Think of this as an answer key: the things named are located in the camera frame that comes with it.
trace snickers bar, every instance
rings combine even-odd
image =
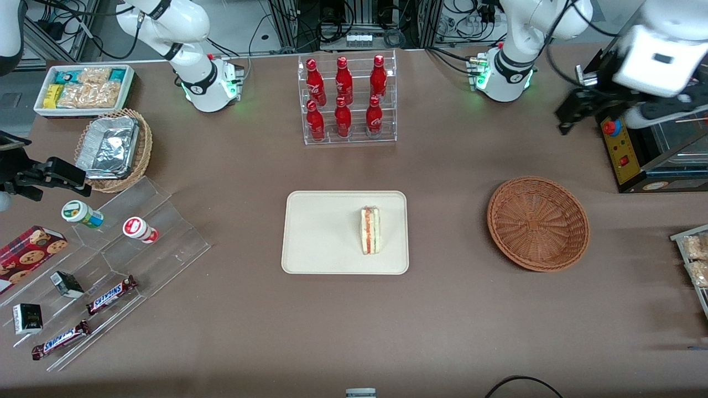
[[[95,313],[103,310],[135,286],[137,286],[137,282],[135,282],[132,275],[129,275],[126,279],[121,280],[120,283],[118,283],[113,289],[95,299],[91,304],[87,304],[86,308],[88,308],[88,314],[94,315]]]
[[[45,356],[48,356],[53,350],[62,346],[66,346],[72,341],[78,339],[79,337],[88,336],[89,334],[91,334],[91,329],[89,328],[89,324],[87,324],[86,320],[84,319],[83,321],[79,322],[76,327],[67,330],[66,332],[60,334],[57,337],[54,337],[53,339],[49,340],[44,344],[40,344],[39,346],[35,346],[34,348],[32,348],[32,359],[40,360]]]

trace yellow snack package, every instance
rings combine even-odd
[[[61,84],[50,84],[49,87],[47,87],[45,99],[42,101],[42,107],[55,109],[57,107],[57,100],[62,95],[63,89],[64,86]]]

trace white tray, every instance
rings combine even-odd
[[[382,249],[364,255],[361,208],[381,212]],[[401,275],[408,270],[406,196],[399,191],[295,191],[287,197],[287,273]]]
[[[115,102],[115,106],[112,108],[45,108],[42,103],[44,102],[44,97],[47,95],[47,88],[54,82],[57,72],[67,72],[74,71],[78,69],[83,69],[85,67],[100,67],[100,68],[111,68],[111,69],[125,69],[125,75],[123,81],[120,84],[120,91],[118,92],[118,99]],[[109,112],[123,109],[125,102],[128,98],[128,92],[130,91],[130,85],[132,84],[133,76],[135,71],[133,68],[126,64],[78,64],[78,65],[60,65],[56,67],[50,67],[45,76],[44,83],[42,83],[42,89],[39,95],[37,95],[37,100],[35,101],[35,112],[44,116],[45,118],[90,118],[97,115],[104,115]]]

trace yellow control panel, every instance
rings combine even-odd
[[[605,126],[605,123],[612,123],[612,120],[606,118],[600,126]],[[610,154],[612,169],[615,170],[615,175],[617,176],[617,182],[623,184],[639,174],[641,168],[636,160],[636,154],[632,147],[632,141],[629,140],[629,133],[627,133],[627,129],[624,126],[624,120],[620,118],[619,123],[620,127],[617,135],[612,137],[609,134],[603,134],[603,137],[605,138],[607,153]]]

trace yogurt cup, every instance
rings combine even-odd
[[[131,217],[123,223],[123,234],[126,237],[138,239],[142,243],[152,243],[157,240],[160,233],[157,229],[150,227],[145,220],[140,217]]]
[[[68,222],[78,222],[89,228],[98,228],[103,224],[103,213],[94,210],[80,200],[71,200],[62,207],[62,217]]]

